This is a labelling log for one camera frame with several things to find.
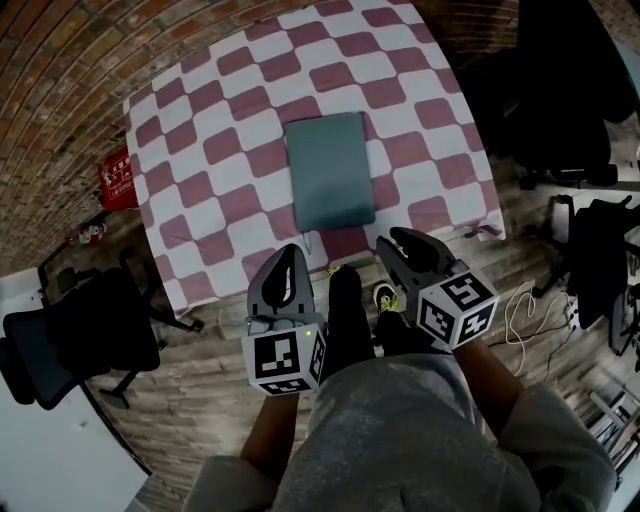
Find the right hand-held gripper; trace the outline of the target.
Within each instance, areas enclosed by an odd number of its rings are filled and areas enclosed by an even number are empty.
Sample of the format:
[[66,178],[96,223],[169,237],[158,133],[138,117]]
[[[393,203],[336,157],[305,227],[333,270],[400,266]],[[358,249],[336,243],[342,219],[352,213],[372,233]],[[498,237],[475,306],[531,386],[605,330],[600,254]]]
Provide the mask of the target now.
[[[405,293],[413,325],[450,350],[489,330],[499,294],[482,272],[421,231],[392,227],[390,236],[377,237],[376,251],[393,283]],[[415,277],[427,272],[433,273]]]

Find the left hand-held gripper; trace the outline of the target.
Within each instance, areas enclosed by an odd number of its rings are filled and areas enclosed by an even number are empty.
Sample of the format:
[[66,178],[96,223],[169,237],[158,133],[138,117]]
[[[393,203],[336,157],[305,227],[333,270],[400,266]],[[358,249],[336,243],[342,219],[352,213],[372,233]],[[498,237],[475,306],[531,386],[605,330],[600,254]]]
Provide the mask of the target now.
[[271,255],[247,293],[241,339],[249,383],[268,396],[319,389],[327,353],[325,319],[316,311],[306,258],[296,244]]

